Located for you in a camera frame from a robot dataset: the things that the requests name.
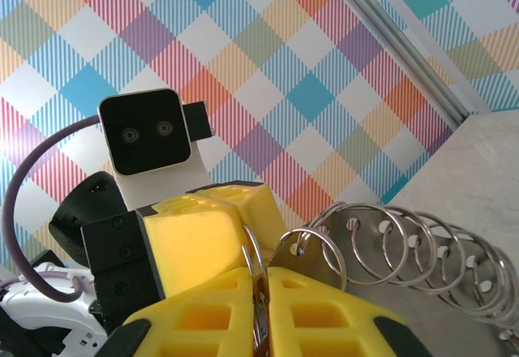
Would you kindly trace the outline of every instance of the white robot part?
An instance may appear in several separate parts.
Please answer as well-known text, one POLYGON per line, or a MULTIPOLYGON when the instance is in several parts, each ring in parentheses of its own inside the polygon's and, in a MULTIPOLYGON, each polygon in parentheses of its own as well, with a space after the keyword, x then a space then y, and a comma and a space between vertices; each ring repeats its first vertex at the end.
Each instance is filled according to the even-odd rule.
POLYGON ((196 142, 191 143, 191 156, 182 164, 165 166, 132 176, 123 176, 114 170, 114 178, 128 210, 180 196, 193 188, 212 184, 196 142))
POLYGON ((94 277, 89 269, 61 268, 49 262, 35 268, 37 272, 64 272, 69 279, 48 277, 54 288, 72 292, 70 278, 79 277, 84 285, 83 294, 72 303, 59 303, 44 296, 28 282, 20 279, 7 287, 0 305, 18 325, 24 329, 59 327, 70 332, 63 339, 65 348, 53 357, 93 357, 106 342, 106 332, 89 313, 88 308, 96 300, 94 277))

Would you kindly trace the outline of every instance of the yellow foam pad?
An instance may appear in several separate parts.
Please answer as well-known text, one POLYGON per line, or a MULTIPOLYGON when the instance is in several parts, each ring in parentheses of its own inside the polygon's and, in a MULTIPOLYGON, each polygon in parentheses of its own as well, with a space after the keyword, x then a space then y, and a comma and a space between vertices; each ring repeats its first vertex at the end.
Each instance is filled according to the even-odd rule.
POLYGON ((134 357, 252 357, 252 280, 240 268, 140 310, 152 327, 134 357))
POLYGON ((394 313, 283 268, 268 269, 274 357, 395 357, 374 319, 394 313))
POLYGON ((246 265, 247 238, 232 205, 185 195, 153 208, 144 236, 166 298, 246 265))
POLYGON ((231 204, 238 209, 242 223, 258 239, 264 258, 276 249, 286 226, 272 191, 266 184, 253 186, 225 185, 196 192, 197 195, 231 204))

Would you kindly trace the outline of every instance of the camera module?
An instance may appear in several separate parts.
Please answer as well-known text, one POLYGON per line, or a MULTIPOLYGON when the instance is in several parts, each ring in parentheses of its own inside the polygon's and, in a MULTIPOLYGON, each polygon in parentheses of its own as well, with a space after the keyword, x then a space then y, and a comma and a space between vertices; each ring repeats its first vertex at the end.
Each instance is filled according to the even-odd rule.
POLYGON ((162 136, 168 136, 173 131, 173 126, 169 122, 160 122, 157 124, 157 131, 162 136))
POLYGON ((122 132, 122 140, 127 144, 133 144, 139 138, 139 132, 134 128, 127 128, 122 132))

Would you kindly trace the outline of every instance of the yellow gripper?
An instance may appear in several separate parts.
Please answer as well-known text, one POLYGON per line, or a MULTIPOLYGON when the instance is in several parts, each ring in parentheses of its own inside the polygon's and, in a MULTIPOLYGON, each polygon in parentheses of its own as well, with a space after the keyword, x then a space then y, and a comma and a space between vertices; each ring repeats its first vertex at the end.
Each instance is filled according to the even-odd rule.
POLYGON ((279 261, 263 266, 286 232, 266 185, 218 184, 150 207, 143 237, 164 299, 127 318, 97 357, 431 357, 392 312, 279 261))

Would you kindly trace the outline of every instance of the plaid wallpaper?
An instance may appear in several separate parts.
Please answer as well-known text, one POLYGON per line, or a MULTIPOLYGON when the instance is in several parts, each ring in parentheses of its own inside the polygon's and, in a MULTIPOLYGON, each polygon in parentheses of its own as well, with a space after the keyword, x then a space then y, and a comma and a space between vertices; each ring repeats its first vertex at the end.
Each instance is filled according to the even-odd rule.
MULTIPOLYGON (((0 59, 0 196, 39 142, 120 92, 208 101, 212 179, 265 181, 289 226, 335 199, 388 202, 453 131, 343 0, 0 0, 0 59)), ((92 127, 34 168, 16 209, 29 257, 66 257, 46 224, 107 161, 92 127)), ((0 262, 15 271, 1 244, 0 262)))
POLYGON ((469 112, 519 108, 519 0, 379 0, 469 112))

